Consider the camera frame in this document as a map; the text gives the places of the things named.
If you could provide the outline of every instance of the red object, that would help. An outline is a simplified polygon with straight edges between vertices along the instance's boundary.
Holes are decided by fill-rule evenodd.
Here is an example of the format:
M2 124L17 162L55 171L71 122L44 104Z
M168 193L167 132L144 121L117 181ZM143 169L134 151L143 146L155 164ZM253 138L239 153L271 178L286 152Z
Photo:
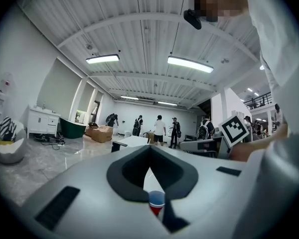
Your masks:
M157 216L159 214L159 212L161 211L162 207L154 207L154 206L149 206L150 209L152 210L152 212Z

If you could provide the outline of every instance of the white cabinet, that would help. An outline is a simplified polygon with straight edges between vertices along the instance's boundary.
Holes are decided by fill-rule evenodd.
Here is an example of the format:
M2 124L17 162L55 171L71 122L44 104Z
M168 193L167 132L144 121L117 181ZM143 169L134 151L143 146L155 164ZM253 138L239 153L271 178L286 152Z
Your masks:
M27 138L30 133L53 134L56 136L60 115L51 110L29 107Z

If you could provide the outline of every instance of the black shorts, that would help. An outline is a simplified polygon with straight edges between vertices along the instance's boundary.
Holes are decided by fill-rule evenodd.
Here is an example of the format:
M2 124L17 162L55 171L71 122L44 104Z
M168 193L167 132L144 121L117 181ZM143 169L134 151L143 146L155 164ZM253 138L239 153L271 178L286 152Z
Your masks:
M163 136L154 134L154 142L158 142L158 141L163 142Z

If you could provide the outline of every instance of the fluorescent light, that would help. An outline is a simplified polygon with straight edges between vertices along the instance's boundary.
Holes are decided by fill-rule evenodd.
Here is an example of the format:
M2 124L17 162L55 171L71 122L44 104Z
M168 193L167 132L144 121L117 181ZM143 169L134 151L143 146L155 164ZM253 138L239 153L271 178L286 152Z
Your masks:
M121 98L132 99L132 100L138 100L138 98L125 97L125 96L121 96Z
M85 61L88 62L89 64L94 64L94 63L119 61L119 60L120 60L119 56L117 54L113 54L113 55L106 55L106 56L98 56L98 57L93 57L93 58L87 58Z
M177 104L171 104L171 103L165 103L165 102L159 102L161 105L169 105L169 106L177 106Z
M185 66L193 69L197 69L206 73L211 73L214 68L202 63L198 63L192 60L184 59L184 58L176 58L169 56L167 59L168 64L178 65L178 66Z

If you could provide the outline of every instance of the curved ceiling beam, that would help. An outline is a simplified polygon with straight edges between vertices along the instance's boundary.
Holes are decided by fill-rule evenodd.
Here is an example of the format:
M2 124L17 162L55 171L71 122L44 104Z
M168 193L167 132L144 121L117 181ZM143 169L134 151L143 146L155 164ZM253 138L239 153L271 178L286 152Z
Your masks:
M116 94L118 96L120 95L126 95L126 93L123 90L114 90L114 89L109 89L109 93L111 94ZM191 100L191 99L182 99L178 97L171 97L171 96L165 96L165 95L158 95L158 94L151 94L151 93L143 93L143 92L137 92L137 91L128 91L127 93L129 96L132 97L145 97L145 98L154 98L155 101L163 101L163 102L174 102L178 103L182 101L182 103L187 103L190 104L196 100Z
M165 75L157 75L157 74L140 74L140 73L114 73L116 77L127 77L127 78L139 78L145 80L154 80L154 81L162 81L162 82L169 82L172 84L179 84L183 86L189 86L193 88L198 88L202 90L207 90L214 92L216 88L214 86L204 84L201 82L195 82L191 80L170 77ZM99 78L99 77L113 77L111 73L93 73L89 77L91 78Z
M186 23L189 24L187 21L184 20L182 15L178 14L171 14L171 13L162 13L162 12L142 12L142 13L131 13L131 14L125 14L117 17L112 17L112 18L107 18L104 20L101 20L95 24L92 24L90 26L85 27L83 30L85 32L90 32L95 29L109 26L112 24L119 24L122 22L127 22L127 21L133 21L133 20L163 20L163 21L172 21L175 23ZM232 35L229 33L226 33L225 31L217 28L216 26L213 26L209 23L202 23L202 29L215 34L224 40L228 41L229 43L234 44L237 48L239 48L242 52L244 52L247 56L249 56L252 60L255 62L258 62L259 59L239 40L234 38ZM63 40L57 47L61 48L63 45L68 43L69 41L73 40L74 38L79 37L80 35L83 34L83 31L78 31L65 40Z

